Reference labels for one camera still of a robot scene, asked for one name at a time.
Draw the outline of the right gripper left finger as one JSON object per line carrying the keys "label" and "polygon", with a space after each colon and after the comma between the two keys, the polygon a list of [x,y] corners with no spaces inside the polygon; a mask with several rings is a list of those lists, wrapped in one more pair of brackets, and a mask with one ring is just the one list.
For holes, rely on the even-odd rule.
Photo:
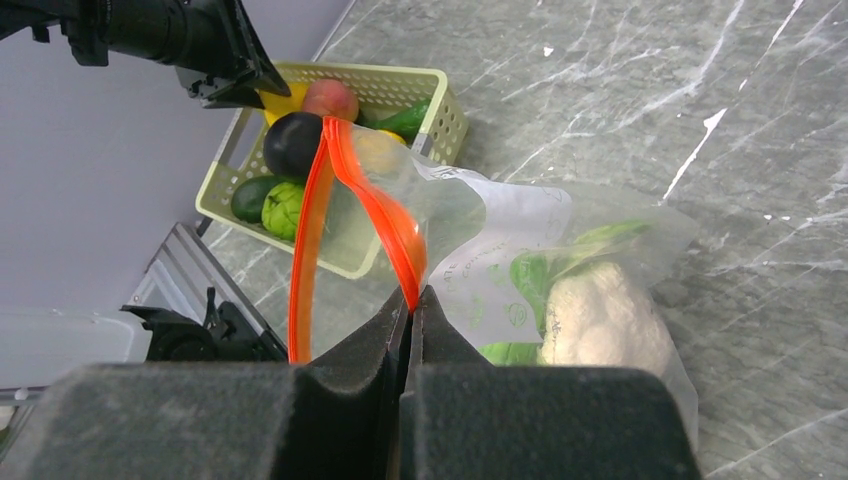
{"label": "right gripper left finger", "polygon": [[314,361],[93,365],[54,384],[1,464],[5,479],[369,479],[390,354],[407,307]]}

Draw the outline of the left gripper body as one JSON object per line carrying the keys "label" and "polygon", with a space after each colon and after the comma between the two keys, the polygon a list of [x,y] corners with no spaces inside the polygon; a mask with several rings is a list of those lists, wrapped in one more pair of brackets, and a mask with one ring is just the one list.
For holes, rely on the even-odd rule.
{"label": "left gripper body", "polygon": [[1,38],[29,29],[39,43],[57,25],[82,66],[121,54],[190,70],[223,70],[229,59],[217,1],[3,1]]}

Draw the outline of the clear zip top bag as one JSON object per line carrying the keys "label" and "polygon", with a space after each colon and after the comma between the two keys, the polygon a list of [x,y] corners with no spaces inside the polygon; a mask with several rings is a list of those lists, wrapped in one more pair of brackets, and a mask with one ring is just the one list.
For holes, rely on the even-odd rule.
{"label": "clear zip top bag", "polygon": [[[375,130],[322,120],[293,258],[288,344],[296,362],[313,356],[317,316],[364,319],[392,293],[415,312],[425,288],[478,351],[534,342],[541,336],[532,308],[510,280],[519,255],[568,247],[604,225],[646,221],[650,230],[615,259],[650,295],[697,230],[686,215],[627,189],[497,182],[408,148],[375,154],[368,142]],[[677,349],[659,378],[696,442],[698,396]]]}

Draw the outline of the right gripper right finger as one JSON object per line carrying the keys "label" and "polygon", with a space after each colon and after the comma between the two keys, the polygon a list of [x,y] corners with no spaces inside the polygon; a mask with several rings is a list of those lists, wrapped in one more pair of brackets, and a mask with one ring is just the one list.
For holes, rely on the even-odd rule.
{"label": "right gripper right finger", "polygon": [[631,368],[498,367],[432,288],[411,316],[400,398],[404,479],[697,479],[678,408]]}

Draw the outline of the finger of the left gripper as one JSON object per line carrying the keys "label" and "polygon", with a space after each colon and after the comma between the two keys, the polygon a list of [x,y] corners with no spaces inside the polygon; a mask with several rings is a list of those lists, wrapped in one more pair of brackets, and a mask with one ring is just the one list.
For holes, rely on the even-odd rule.
{"label": "finger of the left gripper", "polygon": [[185,47],[175,63],[180,85],[207,109],[264,107],[261,92],[289,97],[240,1],[184,1]]}

